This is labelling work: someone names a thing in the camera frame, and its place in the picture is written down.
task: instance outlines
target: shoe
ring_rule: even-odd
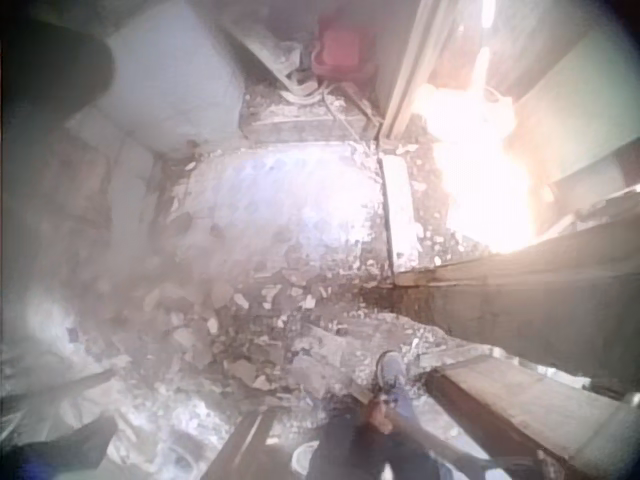
[[[378,357],[376,379],[378,386],[385,392],[398,386],[404,386],[407,379],[407,368],[398,352],[387,350]]]

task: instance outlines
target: debris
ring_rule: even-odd
[[[340,366],[344,351],[344,339],[313,325],[306,325],[306,336],[297,338],[293,343],[294,350],[309,350],[326,359],[332,365]]]
[[[313,265],[309,265],[307,267],[301,269],[283,269],[282,275],[286,278],[292,285],[297,285],[299,287],[304,287],[309,280],[318,275],[320,271],[317,267]]]
[[[256,380],[257,369],[246,360],[238,360],[227,366],[227,371],[234,377],[239,378],[248,386],[252,387]]]
[[[218,334],[218,330],[220,329],[220,323],[218,322],[218,319],[215,316],[211,317],[207,321],[207,328],[209,329],[209,333],[211,335]]]
[[[329,389],[329,379],[325,368],[317,360],[306,355],[298,355],[291,365],[291,376],[314,397],[320,399]]]
[[[203,300],[202,293],[195,286],[183,288],[175,283],[165,283],[160,287],[160,293],[164,302],[176,307],[185,306],[185,300],[196,305]]]
[[[249,302],[247,302],[247,299],[244,298],[244,295],[242,295],[241,293],[234,294],[233,300],[245,310],[249,309]]]
[[[224,307],[233,296],[233,288],[226,282],[215,281],[211,287],[210,296],[213,308]]]
[[[304,303],[303,303],[303,308],[307,309],[307,310],[311,310],[313,308],[315,308],[316,306],[316,299],[313,298],[313,296],[311,295],[307,295],[307,298],[305,299]]]
[[[179,328],[173,332],[173,338],[186,350],[191,350],[198,344],[198,337],[187,327]]]
[[[197,345],[192,350],[189,350],[185,354],[184,358],[202,370],[213,361],[213,353],[208,348],[205,348],[202,345]]]
[[[367,264],[365,268],[367,269],[367,272],[369,272],[371,275],[374,275],[376,277],[380,276],[380,269],[378,268],[378,265],[376,264],[375,260],[367,260]]]
[[[258,390],[273,390],[275,388],[275,385],[269,383],[269,381],[267,380],[267,377],[265,377],[264,375],[260,375],[255,382],[253,382],[252,385],[253,388],[257,388]]]
[[[264,298],[268,303],[272,303],[273,297],[275,296],[276,293],[278,293],[278,290],[280,290],[281,288],[282,288],[282,285],[267,285],[262,289],[262,295],[264,295]]]
[[[418,149],[418,145],[415,143],[409,145],[400,145],[396,150],[396,155],[402,155],[405,152],[415,152]]]
[[[416,192],[424,192],[427,189],[427,184],[422,182],[411,181],[411,186]]]
[[[420,222],[416,222],[416,236],[418,238],[424,238],[424,227]]]
[[[145,311],[145,313],[149,313],[154,308],[156,308],[158,300],[160,300],[160,289],[155,288],[151,291],[151,293],[144,297],[144,302],[142,302],[142,309]]]

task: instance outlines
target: wall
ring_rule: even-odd
[[[548,183],[640,136],[640,60],[621,32],[593,29],[517,105],[514,151]]]
[[[238,135],[244,84],[212,22],[183,0],[153,6],[108,38],[115,78],[98,106],[169,157]]]

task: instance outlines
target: jeans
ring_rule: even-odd
[[[417,422],[404,389],[390,394],[396,410]],[[451,470],[398,432],[384,435],[349,402],[330,413],[306,480],[378,480],[389,463],[395,480],[449,480]]]

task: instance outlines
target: dirty floor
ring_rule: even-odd
[[[243,413],[265,405],[286,407],[272,435],[292,449],[322,423],[323,395],[340,389],[327,372],[368,384],[385,350],[401,351],[417,373],[421,355],[465,345],[385,311],[382,180],[362,144],[201,154],[164,165],[154,195],[142,253],[117,275],[105,268],[113,252],[103,236],[49,229],[39,268],[65,273],[42,270],[27,313],[73,375],[116,370],[62,414],[79,426],[114,412],[117,464],[190,478]],[[478,452],[412,391],[425,426]]]

